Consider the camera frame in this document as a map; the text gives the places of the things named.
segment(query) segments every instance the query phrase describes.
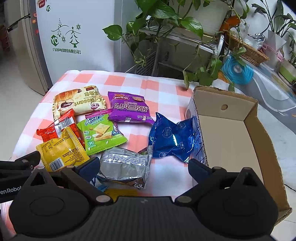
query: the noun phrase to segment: barcode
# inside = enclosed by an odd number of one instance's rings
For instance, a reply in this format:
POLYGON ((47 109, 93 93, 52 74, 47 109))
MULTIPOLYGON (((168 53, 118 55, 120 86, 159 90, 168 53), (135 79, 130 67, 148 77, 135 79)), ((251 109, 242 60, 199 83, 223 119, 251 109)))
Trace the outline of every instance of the barcode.
POLYGON ((49 165, 50 165, 50 168, 52 169, 52 171, 56 171, 56 170, 60 169, 61 167, 63 167, 64 163, 63 163, 62 159, 59 157, 58 159, 51 162, 49 165))
POLYGON ((71 125, 71 124, 74 124, 73 117, 71 117, 71 118, 67 118, 67 119, 65 119, 64 121, 60 122, 59 124, 60 124, 60 126, 61 126, 61 129, 64 129, 64 128, 66 128, 67 126, 69 126, 69 125, 71 125))

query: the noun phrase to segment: purple snack package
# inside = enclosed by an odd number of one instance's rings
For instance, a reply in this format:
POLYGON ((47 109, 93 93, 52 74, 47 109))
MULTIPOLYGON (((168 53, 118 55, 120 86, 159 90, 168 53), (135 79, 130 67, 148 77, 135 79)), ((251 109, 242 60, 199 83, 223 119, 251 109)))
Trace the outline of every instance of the purple snack package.
POLYGON ((149 107, 140 95, 108 92, 112 112, 108 119, 119 122, 146 122, 154 124, 149 107))

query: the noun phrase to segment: tiled floor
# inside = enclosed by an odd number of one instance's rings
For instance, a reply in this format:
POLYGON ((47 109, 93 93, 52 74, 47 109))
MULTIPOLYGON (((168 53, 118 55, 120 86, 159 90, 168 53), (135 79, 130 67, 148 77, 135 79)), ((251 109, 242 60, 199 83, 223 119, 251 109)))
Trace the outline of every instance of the tiled floor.
MULTIPOLYGON (((42 96, 23 82, 13 56, 0 59, 0 160, 11 157, 14 146, 42 96)), ((296 237, 296 192, 286 188, 294 212, 276 225, 272 235, 278 241, 296 237)))

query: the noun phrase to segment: pink and white tablecloth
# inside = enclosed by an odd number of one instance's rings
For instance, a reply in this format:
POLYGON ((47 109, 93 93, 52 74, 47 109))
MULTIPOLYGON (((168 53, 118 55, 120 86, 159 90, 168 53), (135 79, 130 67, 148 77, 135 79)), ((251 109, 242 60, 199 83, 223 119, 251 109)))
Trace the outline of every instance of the pink and white tablecloth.
MULTIPOLYGON (((183 81, 159 77, 140 76, 105 71, 67 71, 38 104, 24 128, 13 152, 12 160, 36 150, 42 143, 36 129, 46 128, 53 122, 52 102, 63 91, 95 85, 110 107, 108 91, 127 92, 144 96, 152 118, 159 112, 177 123, 184 120, 184 113, 192 95, 191 86, 186 91, 183 81)), ((138 152, 148 144, 150 125, 141 123, 118 123, 118 128, 128 141, 121 145, 138 152)), ((187 164, 175 157, 152 159, 146 188, 139 191, 144 196, 179 196, 193 186, 187 164)))

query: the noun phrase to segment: cardboard box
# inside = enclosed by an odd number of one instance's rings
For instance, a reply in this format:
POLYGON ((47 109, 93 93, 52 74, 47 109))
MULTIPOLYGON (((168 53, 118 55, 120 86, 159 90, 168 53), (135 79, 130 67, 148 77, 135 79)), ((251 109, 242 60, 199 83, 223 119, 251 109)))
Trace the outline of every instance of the cardboard box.
POLYGON ((257 118, 257 107, 258 101, 251 97, 197 86, 185 112, 186 118, 194 117, 197 144, 191 157, 228 172, 251 167, 276 202, 279 223, 292 208, 273 144, 257 118))

